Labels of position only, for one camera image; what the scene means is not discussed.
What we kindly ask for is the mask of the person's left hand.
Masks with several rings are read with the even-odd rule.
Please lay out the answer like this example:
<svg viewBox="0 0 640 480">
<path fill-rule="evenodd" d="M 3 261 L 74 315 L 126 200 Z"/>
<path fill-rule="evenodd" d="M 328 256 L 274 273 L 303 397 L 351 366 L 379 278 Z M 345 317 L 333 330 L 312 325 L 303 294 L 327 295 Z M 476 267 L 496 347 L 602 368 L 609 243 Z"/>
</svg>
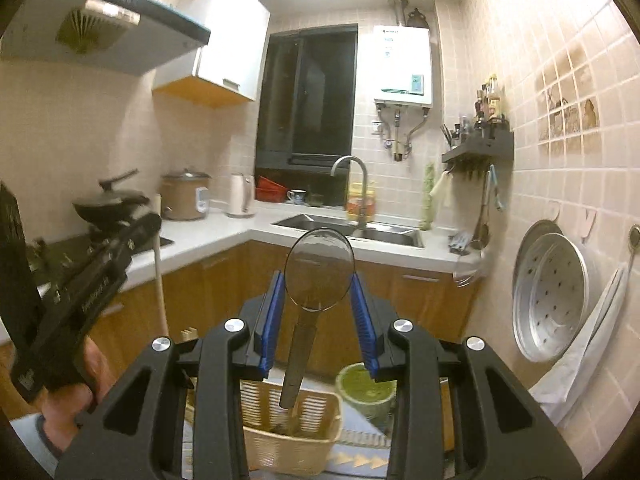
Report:
<svg viewBox="0 0 640 480">
<path fill-rule="evenodd" d="M 85 339 L 85 366 L 94 379 L 93 388 L 86 384 L 68 385 L 55 392 L 48 392 L 42 404 L 43 431 L 49 441 L 61 452 L 78 434 L 76 416 L 100 403 L 116 382 L 106 356 L 90 338 Z"/>
</svg>

